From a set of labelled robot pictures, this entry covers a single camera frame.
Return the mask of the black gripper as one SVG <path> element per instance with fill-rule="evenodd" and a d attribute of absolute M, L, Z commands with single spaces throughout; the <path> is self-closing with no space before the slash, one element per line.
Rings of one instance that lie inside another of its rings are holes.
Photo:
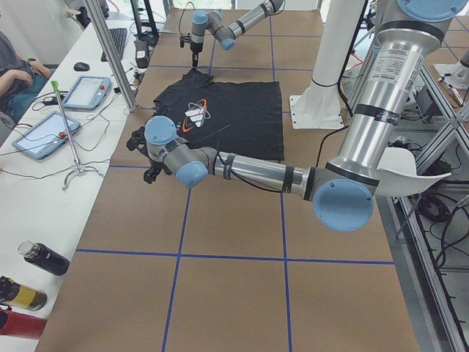
<path fill-rule="evenodd" d="M 160 174 L 161 170 L 163 169 L 162 164 L 153 164 L 149 169 L 147 169 L 143 174 L 144 182 L 148 184 L 152 184 L 157 176 Z"/>
<path fill-rule="evenodd" d="M 192 67 L 197 68 L 199 65 L 199 54 L 203 50 L 204 36 L 190 33 L 181 34 L 180 47 L 183 48 L 186 43 L 190 45 L 190 50 L 192 52 Z"/>

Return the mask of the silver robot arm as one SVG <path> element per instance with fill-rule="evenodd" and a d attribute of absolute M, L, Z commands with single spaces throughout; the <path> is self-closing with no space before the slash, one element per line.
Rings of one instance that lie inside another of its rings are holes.
<path fill-rule="evenodd" d="M 280 13 L 283 4 L 282 0 L 263 1 L 229 26 L 224 26 L 219 10 L 210 12 L 194 10 L 191 31 L 187 34 L 180 33 L 180 47 L 183 48 L 186 43 L 189 44 L 192 67 L 196 68 L 199 65 L 199 54 L 203 50 L 206 31 L 212 34 L 222 49 L 229 50 L 234 46 L 235 40 L 253 26 L 265 18 Z"/>
<path fill-rule="evenodd" d="M 373 214 L 374 198 L 421 194 L 442 180 L 420 176 L 413 154 L 389 147 L 426 56 L 436 51 L 463 1 L 384 1 L 378 6 L 377 55 L 363 77 L 363 89 L 336 157 L 308 169 L 192 147 L 167 116 L 150 117 L 144 149 L 152 182 L 167 171 L 186 188 L 208 175 L 237 178 L 273 193 L 297 194 L 312 204 L 322 224 L 339 232 L 362 228 Z"/>

